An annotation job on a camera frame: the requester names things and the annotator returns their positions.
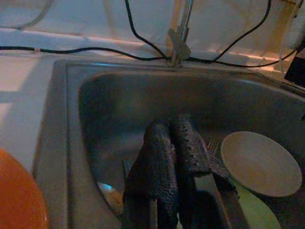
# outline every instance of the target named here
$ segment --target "white wall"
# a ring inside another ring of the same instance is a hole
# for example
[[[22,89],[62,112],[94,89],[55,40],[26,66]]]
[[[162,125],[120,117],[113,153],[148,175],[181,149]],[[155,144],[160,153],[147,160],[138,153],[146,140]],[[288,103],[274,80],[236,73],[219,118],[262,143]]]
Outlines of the white wall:
[[[183,4],[183,0],[130,0],[138,33],[156,44],[170,45],[167,31],[176,27]],[[212,58],[215,52],[223,50],[255,26],[264,16],[266,7],[267,0],[195,0],[188,44],[193,50],[203,51],[198,56]],[[231,52],[255,56],[268,54],[275,58],[292,8],[293,4],[273,0],[267,21]],[[38,13],[37,8],[2,8],[0,26],[27,22]],[[31,29],[138,41],[130,30],[124,0],[54,0],[44,20]]]

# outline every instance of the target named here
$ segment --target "dish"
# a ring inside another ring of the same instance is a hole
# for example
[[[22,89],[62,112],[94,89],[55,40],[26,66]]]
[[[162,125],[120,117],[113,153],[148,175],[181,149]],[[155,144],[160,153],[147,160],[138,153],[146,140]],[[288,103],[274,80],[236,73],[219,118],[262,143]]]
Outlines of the dish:
[[[246,131],[230,134],[222,142],[221,155],[232,177],[256,193],[285,197],[302,184],[295,159],[264,135]]]
[[[0,228],[47,229],[47,208],[32,176],[0,149]]]
[[[233,182],[239,195],[239,204],[251,229],[281,229],[274,213],[254,194]]]

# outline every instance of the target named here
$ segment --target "stainless steel sink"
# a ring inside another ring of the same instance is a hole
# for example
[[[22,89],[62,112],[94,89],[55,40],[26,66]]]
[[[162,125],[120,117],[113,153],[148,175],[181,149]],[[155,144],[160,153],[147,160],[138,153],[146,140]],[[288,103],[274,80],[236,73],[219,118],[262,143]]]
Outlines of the stainless steel sink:
[[[59,61],[54,66],[34,175],[51,229],[119,229],[95,181],[122,191],[156,118],[190,113],[203,138],[254,131],[279,142],[305,173],[305,92],[253,73]],[[305,185],[263,199],[283,229],[305,225]]]

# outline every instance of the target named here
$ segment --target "white plate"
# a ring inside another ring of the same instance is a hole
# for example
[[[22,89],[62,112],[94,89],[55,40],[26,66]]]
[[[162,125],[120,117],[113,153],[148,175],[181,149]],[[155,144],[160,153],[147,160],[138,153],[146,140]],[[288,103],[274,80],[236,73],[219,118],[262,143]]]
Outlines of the white plate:
[[[302,184],[295,159],[264,135],[246,131],[230,134],[222,142],[221,155],[232,177],[254,192],[285,197]]]

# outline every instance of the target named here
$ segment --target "sink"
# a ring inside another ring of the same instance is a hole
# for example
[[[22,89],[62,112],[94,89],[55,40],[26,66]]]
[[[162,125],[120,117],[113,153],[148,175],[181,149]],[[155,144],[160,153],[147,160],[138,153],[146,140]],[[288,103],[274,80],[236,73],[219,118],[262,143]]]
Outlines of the sink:
[[[178,113],[192,115],[206,142],[235,131],[270,137],[305,173],[305,91],[259,74],[58,61],[45,110],[34,176],[51,229],[119,229],[96,181],[123,191],[122,160],[136,158],[151,121]],[[303,184],[290,197],[260,198],[283,229],[300,229],[304,193]]]

